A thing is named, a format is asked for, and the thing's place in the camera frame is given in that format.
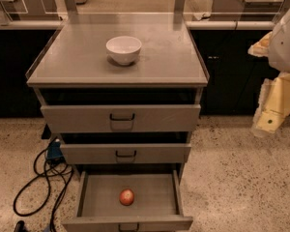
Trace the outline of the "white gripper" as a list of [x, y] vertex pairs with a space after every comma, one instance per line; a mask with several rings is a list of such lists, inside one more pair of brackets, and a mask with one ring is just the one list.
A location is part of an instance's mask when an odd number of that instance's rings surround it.
[[258, 107], [251, 131], [257, 137], [274, 134], [290, 115], [290, 9], [269, 32], [247, 51], [249, 55], [267, 57], [272, 68], [281, 73], [261, 85]]

